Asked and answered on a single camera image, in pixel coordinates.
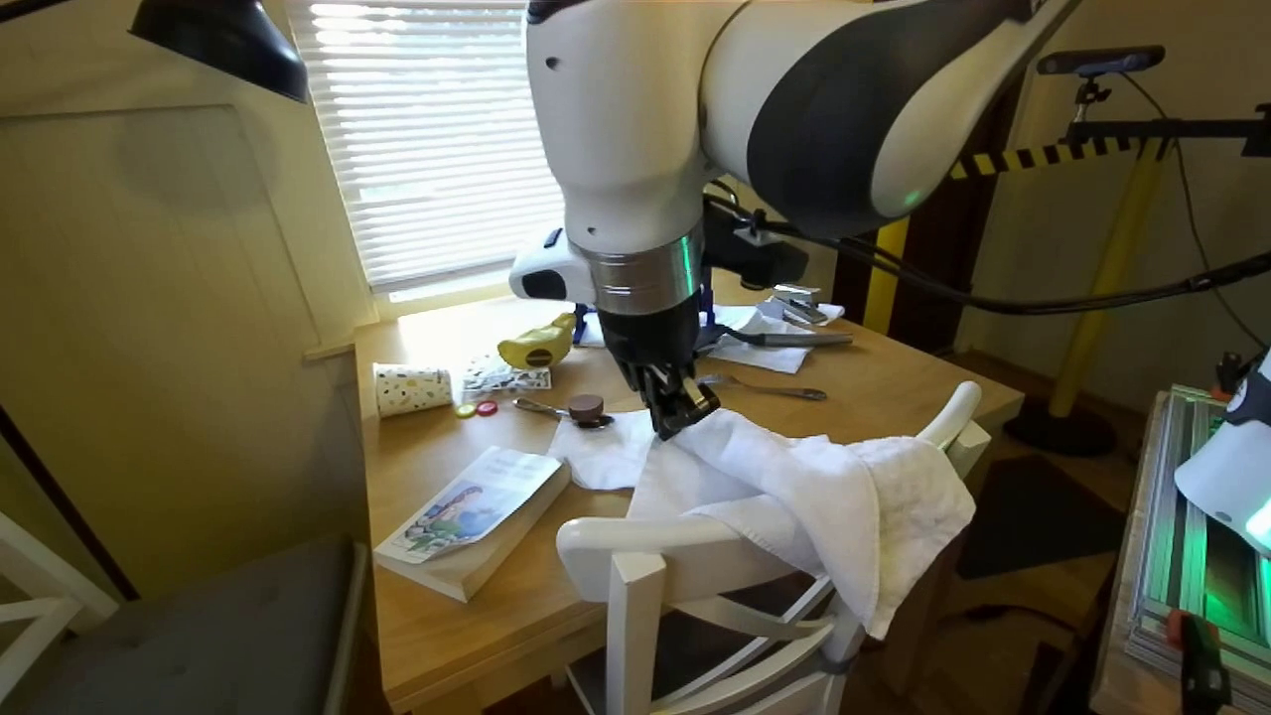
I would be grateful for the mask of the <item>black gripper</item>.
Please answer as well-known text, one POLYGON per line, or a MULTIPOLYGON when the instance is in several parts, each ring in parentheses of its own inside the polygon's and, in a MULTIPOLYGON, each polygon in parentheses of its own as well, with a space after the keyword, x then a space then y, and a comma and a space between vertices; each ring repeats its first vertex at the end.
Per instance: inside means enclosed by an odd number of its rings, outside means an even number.
POLYGON ((685 300, 653 313, 599 310, 599 329, 620 375, 653 408, 653 429, 661 439, 674 439, 686 421, 700 421, 710 408, 721 408, 721 399, 694 375, 694 300, 685 300))

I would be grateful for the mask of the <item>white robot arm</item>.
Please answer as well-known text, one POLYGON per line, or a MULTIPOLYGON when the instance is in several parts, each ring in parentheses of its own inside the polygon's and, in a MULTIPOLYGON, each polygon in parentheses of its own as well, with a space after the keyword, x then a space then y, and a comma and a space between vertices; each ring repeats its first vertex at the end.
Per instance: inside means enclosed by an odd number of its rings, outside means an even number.
POLYGON ((749 182, 812 237, 919 212, 987 109, 1077 0, 527 0, 523 69, 563 195, 558 289, 685 435, 694 383, 704 186, 749 182))

